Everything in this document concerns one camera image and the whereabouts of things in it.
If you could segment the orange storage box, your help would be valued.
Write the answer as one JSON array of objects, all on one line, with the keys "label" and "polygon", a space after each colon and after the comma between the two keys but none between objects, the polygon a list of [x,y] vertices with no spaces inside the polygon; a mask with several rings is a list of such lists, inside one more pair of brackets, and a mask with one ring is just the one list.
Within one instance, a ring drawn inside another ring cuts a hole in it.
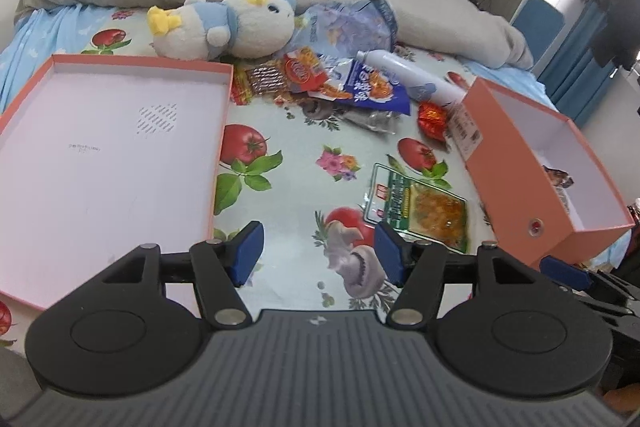
[{"label": "orange storage box", "polygon": [[[588,261],[634,225],[582,132],[556,110],[478,78],[454,108],[449,130],[499,247],[526,265],[536,268],[546,256]],[[543,165],[573,178],[570,213]]]}]

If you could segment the blue chair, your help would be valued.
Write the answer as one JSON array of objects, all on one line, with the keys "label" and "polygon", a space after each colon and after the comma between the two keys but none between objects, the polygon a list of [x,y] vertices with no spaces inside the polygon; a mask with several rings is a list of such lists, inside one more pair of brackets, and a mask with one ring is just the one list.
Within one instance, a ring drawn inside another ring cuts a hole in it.
[{"label": "blue chair", "polygon": [[524,37],[536,64],[565,25],[564,15],[544,0],[526,0],[512,26]]}]

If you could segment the green clear snack bag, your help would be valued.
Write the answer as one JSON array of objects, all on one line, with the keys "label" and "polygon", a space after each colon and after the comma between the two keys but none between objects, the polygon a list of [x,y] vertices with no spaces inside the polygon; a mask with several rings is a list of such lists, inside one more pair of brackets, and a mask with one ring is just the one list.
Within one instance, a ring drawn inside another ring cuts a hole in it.
[{"label": "green clear snack bag", "polygon": [[386,222],[399,234],[437,242],[459,254],[468,252],[466,200],[382,164],[372,168],[363,219],[369,225]]}]

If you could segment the brown spicy strip packet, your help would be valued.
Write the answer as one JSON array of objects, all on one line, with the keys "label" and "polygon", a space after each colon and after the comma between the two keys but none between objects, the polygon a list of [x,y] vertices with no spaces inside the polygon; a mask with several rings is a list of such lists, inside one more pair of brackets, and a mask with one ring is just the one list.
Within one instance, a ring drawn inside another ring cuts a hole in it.
[{"label": "brown spicy strip packet", "polygon": [[248,105],[254,98],[271,98],[279,105],[292,101],[279,60],[234,65],[231,100],[236,105]]}]

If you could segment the floral bed sheet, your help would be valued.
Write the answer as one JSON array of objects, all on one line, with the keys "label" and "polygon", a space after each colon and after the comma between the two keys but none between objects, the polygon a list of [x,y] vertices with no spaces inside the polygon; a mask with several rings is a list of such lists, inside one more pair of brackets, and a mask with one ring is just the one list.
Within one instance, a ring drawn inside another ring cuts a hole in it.
[{"label": "floral bed sheet", "polygon": [[[23,18],[1,54],[3,100],[12,100],[51,55],[93,46],[118,54],[150,54],[144,14],[76,5]],[[264,252],[241,289],[247,309],[373,309],[385,314],[397,289],[372,282],[358,296],[323,254],[324,232],[329,222],[340,221],[370,235],[362,210],[375,164],[418,175],[409,152],[421,142],[414,118],[401,117],[398,130],[384,134],[351,124],[332,109],[285,98],[254,98],[232,105],[228,124],[236,158],[244,158],[245,143],[257,140],[266,142],[268,154],[282,156],[278,167],[262,175],[262,190],[236,180],[234,204],[214,217],[214,231],[221,238],[248,221],[264,225]]]}]

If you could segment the red round-logo snack packet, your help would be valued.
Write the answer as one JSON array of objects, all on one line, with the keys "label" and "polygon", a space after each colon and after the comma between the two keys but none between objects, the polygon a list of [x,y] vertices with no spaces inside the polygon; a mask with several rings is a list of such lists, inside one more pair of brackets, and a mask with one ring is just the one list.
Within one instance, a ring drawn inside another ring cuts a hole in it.
[{"label": "red round-logo snack packet", "polygon": [[318,55],[309,46],[285,53],[282,69],[288,90],[294,94],[318,91],[329,80]]}]

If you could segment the shiny red foil packet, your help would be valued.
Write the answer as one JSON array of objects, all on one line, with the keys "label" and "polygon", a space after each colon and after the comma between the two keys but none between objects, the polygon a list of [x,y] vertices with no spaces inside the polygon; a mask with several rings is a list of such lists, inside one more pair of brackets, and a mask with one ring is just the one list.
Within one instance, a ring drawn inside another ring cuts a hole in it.
[{"label": "shiny red foil packet", "polygon": [[446,109],[432,102],[421,102],[418,106],[418,127],[427,138],[445,143]]}]

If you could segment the dark clear snack packet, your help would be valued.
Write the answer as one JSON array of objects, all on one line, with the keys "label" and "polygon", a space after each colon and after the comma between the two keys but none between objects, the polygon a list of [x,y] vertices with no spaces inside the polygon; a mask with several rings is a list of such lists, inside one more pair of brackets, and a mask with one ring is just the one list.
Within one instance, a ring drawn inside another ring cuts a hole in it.
[{"label": "dark clear snack packet", "polygon": [[385,110],[353,108],[346,110],[341,118],[375,133],[395,134],[399,127],[399,115]]}]

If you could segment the white blue plush toy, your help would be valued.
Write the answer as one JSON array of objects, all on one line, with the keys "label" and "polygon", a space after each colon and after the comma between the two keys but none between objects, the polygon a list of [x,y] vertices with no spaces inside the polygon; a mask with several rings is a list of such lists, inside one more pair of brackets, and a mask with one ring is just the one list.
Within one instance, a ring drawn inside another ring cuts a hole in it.
[{"label": "white blue plush toy", "polygon": [[215,61],[232,55],[254,60],[277,53],[291,40],[295,9],[295,0],[186,0],[172,10],[152,6],[146,21],[159,56]]}]

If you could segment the blue white noodle snack bag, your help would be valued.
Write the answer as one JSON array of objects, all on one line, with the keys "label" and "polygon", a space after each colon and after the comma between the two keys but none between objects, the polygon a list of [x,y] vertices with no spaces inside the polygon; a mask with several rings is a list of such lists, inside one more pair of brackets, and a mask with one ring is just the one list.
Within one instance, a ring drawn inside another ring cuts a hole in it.
[{"label": "blue white noodle snack bag", "polygon": [[406,88],[392,74],[363,64],[352,58],[320,56],[328,80],[311,98],[356,108],[410,114],[410,98]]}]

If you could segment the blue curtain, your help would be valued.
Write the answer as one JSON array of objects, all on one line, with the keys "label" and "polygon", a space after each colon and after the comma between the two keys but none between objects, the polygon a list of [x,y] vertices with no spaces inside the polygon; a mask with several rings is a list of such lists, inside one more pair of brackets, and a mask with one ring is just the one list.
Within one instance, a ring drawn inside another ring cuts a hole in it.
[{"label": "blue curtain", "polygon": [[582,9],[549,64],[538,76],[556,109],[584,127],[611,86],[616,68],[600,66],[590,48],[591,39],[605,26],[605,12],[590,0]]}]

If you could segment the white red jerky bag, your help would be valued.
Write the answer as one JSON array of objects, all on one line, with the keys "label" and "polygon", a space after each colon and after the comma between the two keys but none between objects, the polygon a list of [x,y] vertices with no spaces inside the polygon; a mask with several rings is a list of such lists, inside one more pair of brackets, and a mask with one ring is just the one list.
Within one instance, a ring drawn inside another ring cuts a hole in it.
[{"label": "white red jerky bag", "polygon": [[542,169],[544,169],[550,183],[554,187],[554,191],[556,195],[558,195],[563,208],[567,213],[570,213],[570,201],[568,200],[566,191],[574,184],[573,178],[561,169],[551,168],[546,165],[543,165]]}]

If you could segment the white spray bottle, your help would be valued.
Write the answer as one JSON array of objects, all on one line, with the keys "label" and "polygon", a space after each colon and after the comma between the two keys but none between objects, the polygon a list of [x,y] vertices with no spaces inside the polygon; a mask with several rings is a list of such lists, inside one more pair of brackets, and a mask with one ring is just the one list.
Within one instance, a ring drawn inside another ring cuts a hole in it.
[{"label": "white spray bottle", "polygon": [[396,77],[405,87],[409,98],[416,102],[431,102],[443,108],[450,108],[460,103],[465,97],[465,91],[462,88],[392,52],[359,51],[356,59],[380,72],[388,72]]}]

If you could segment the blue tissue pack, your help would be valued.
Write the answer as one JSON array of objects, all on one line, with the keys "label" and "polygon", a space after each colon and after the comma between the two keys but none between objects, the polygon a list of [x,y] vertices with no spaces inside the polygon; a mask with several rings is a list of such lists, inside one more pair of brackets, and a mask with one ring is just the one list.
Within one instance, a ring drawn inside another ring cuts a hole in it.
[{"label": "blue tissue pack", "polygon": [[295,17],[294,34],[282,52],[308,46],[317,54],[353,58],[360,51],[393,51],[397,31],[386,0],[314,4]]}]

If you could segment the orange box lid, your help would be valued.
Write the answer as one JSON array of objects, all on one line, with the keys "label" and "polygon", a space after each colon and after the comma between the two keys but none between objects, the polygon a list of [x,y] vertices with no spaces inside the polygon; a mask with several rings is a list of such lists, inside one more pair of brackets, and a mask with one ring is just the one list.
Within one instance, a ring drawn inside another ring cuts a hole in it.
[{"label": "orange box lid", "polygon": [[213,232],[227,64],[55,54],[1,117],[1,291],[43,310],[132,248]]}]

